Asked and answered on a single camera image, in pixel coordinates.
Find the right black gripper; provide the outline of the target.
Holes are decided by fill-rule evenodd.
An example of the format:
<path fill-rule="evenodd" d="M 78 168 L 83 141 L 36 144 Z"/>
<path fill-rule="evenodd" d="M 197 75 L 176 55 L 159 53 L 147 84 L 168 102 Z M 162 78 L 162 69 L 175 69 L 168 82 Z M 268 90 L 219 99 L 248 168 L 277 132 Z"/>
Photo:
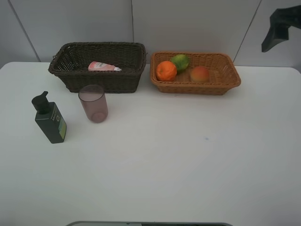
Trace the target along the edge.
<path fill-rule="evenodd" d="M 301 28 L 301 6 L 278 8 L 270 16 L 270 28 L 261 44 L 261 51 L 268 52 L 281 42 L 289 40 L 289 27 Z"/>

